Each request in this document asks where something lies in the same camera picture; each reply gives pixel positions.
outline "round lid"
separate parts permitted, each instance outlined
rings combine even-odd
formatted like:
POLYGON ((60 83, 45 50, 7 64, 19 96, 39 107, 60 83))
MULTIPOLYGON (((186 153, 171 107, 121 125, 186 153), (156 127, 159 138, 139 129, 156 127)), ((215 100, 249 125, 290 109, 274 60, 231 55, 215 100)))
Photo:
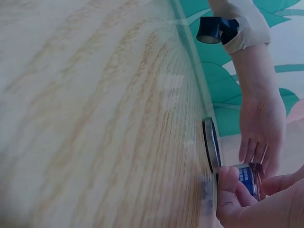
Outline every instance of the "round lid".
POLYGON ((209 167, 212 173, 216 173, 221 167, 221 161, 218 139, 212 117, 207 117, 203 121, 203 132, 209 167))

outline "wood grain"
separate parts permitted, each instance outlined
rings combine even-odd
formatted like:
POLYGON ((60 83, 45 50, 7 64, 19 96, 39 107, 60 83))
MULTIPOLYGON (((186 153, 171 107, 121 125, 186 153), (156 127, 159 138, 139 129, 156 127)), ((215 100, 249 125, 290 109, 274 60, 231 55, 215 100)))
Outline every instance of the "wood grain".
POLYGON ((2 227, 203 227, 204 112, 174 19, 168 0, 0 2, 2 227))

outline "small jar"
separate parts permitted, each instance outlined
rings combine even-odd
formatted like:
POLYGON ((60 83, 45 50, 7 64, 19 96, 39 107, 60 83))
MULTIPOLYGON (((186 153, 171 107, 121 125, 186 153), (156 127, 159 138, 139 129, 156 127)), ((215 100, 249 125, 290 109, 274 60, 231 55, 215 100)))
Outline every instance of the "small jar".
MULTIPOLYGON (((221 159, 217 135, 211 117, 208 117, 203 121, 203 131, 209 167, 211 173, 216 175, 218 181, 221 159)), ((264 179, 262 165, 249 163, 235 165, 235 167, 239 170, 239 180, 246 186, 250 194, 258 201, 265 199, 266 196, 261 190, 261 183, 264 179)))

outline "human hand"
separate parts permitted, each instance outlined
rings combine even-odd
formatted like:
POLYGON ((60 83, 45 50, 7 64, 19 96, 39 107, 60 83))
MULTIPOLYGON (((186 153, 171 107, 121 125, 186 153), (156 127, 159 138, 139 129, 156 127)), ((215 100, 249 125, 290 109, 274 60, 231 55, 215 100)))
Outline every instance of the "human hand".
POLYGON ((275 68, 264 44, 250 46, 231 57, 243 96, 239 160, 262 162, 265 176, 270 177, 278 169, 286 129, 286 110, 275 68))
POLYGON ((261 163, 265 177, 270 177, 279 165, 286 129, 286 110, 279 93, 268 93, 268 96, 262 96, 262 93, 257 97, 243 97, 239 160, 261 163))
POLYGON ((218 179, 217 217, 225 228, 302 228, 304 166, 294 174, 266 179, 257 202, 238 180, 236 167, 222 167, 218 179))

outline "green leaf mural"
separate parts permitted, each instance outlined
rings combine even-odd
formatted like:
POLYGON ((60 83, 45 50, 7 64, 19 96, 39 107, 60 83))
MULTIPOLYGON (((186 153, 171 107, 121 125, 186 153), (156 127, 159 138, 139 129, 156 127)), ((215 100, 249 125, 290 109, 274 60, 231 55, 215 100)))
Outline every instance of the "green leaf mural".
POLYGON ((275 13, 279 16, 304 16, 304 9, 285 9, 275 13))
POLYGON ((202 63, 212 102, 223 103, 241 94, 239 85, 221 66, 202 63))
POLYGON ((289 114, 291 108, 297 103, 300 99, 288 89, 280 88, 280 94, 284 101, 286 113, 289 114))
POLYGON ((293 71, 304 71, 304 64, 277 65, 277 66, 275 66, 275 71, 277 73, 293 72, 293 71))
POLYGON ((259 10, 265 17, 265 19, 270 27, 273 27, 274 25, 277 25, 279 23, 289 20, 288 18, 284 18, 284 17, 278 16, 276 14, 268 13, 267 11, 265 11, 262 8, 259 8, 259 10))
POLYGON ((298 3, 300 0, 253 0, 254 4, 260 9, 269 13, 284 10, 298 3))
POLYGON ((214 113, 217 119, 218 131, 221 137, 240 134, 238 110, 214 107, 214 113))

